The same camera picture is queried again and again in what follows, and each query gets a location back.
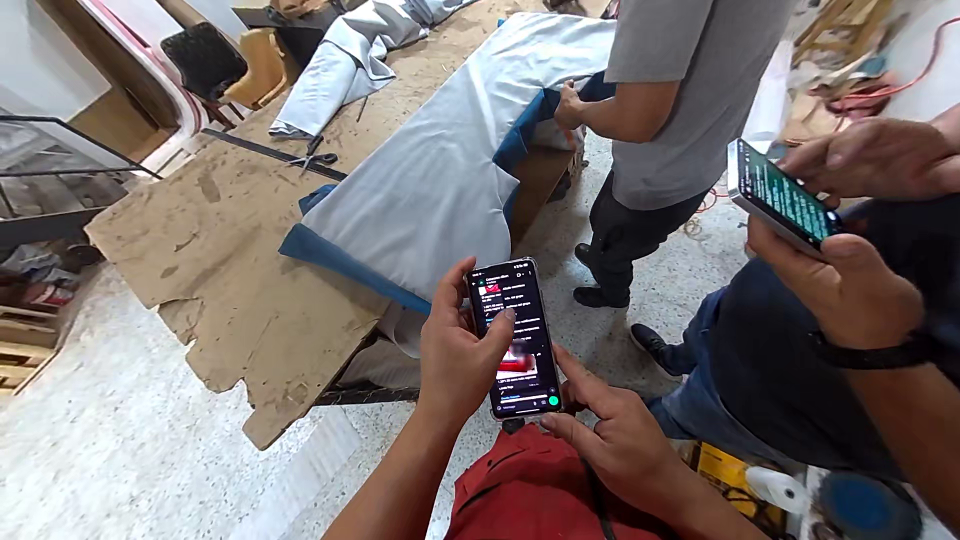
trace person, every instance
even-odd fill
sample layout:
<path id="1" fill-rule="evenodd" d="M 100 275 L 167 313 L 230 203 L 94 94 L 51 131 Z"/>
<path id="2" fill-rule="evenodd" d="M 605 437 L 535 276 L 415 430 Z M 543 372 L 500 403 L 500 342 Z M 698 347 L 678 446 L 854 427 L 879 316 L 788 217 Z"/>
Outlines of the person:
<path id="1" fill-rule="evenodd" d="M 633 261 L 657 251 L 697 210 L 726 167 L 792 0 L 620 3 L 604 79 L 615 95 L 585 103 L 572 81 L 554 118 L 613 139 L 613 167 L 590 210 L 593 238 L 574 255 L 596 287 L 587 307 L 630 303 Z"/>
<path id="2" fill-rule="evenodd" d="M 467 258 L 451 268 L 423 326 L 420 399 L 390 450 L 324 538 L 423 538 L 457 435 L 483 403 L 513 339 L 511 309 L 478 339 L 458 311 Z M 457 479 L 447 538 L 765 538 L 673 451 L 637 394 L 611 388 L 554 346 L 564 399 L 594 430 L 547 414 L 509 434 Z"/>
<path id="3" fill-rule="evenodd" d="M 669 375 L 667 436 L 911 481 L 960 531 L 960 105 L 930 123 L 873 118 L 782 168 L 852 208 L 857 232 L 810 258 L 751 216 L 758 258 L 708 295 L 680 345 L 631 334 Z"/>

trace terrazzo floor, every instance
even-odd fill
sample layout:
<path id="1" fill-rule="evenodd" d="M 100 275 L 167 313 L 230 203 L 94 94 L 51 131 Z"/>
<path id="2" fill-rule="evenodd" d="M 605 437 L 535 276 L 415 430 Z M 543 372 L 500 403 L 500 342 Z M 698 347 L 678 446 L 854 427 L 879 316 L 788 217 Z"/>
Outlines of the terrazzo floor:
<path id="1" fill-rule="evenodd" d="M 663 394 L 677 383 L 659 375 L 627 329 L 642 321 L 678 341 L 704 295 L 746 261 L 745 214 L 719 199 L 635 265 L 629 308 L 581 307 L 570 291 L 591 279 L 572 251 L 589 240 L 589 207 L 610 168 L 610 142 L 589 136 L 587 159 L 581 181 L 541 212 L 518 250 L 539 263 L 554 339 L 607 380 Z M 207 391 L 185 352 L 105 267 L 63 351 L 0 410 L 0 537 L 318 538 L 413 410 L 408 403 L 314 408 L 259 452 L 240 429 L 250 412 L 243 384 Z M 496 436 L 488 407 L 460 435 L 431 538 L 446 531 L 453 481 Z"/>

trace red shirt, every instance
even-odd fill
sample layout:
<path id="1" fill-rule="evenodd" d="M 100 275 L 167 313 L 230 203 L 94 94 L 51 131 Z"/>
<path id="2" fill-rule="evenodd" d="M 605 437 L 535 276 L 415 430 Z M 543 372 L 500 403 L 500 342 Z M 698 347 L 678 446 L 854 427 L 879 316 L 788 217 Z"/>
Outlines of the red shirt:
<path id="1" fill-rule="evenodd" d="M 588 472 L 570 445 L 536 425 L 501 431 L 457 479 L 448 540 L 676 538 Z"/>

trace wristwatch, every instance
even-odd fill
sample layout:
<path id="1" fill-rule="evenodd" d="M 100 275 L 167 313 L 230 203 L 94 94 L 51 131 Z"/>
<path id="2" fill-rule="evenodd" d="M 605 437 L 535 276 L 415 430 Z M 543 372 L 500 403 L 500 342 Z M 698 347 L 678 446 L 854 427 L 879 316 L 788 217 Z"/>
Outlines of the wristwatch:
<path id="1" fill-rule="evenodd" d="M 885 349 L 847 349 L 837 347 L 821 331 L 809 334 L 817 356 L 826 363 L 843 369 L 893 369 L 933 362 L 942 351 L 940 343 L 922 332 L 910 332 L 910 338 L 896 347 Z"/>

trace gray t-shirt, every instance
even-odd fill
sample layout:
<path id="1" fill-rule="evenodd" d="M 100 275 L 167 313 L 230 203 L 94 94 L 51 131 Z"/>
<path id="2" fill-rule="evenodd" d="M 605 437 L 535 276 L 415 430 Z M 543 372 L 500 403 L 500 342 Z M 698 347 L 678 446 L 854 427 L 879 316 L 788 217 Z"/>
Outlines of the gray t-shirt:
<path id="1" fill-rule="evenodd" d="M 683 80 L 650 142 L 613 142 L 613 197 L 661 209 L 726 168 L 795 0 L 621 0 L 607 83 Z"/>

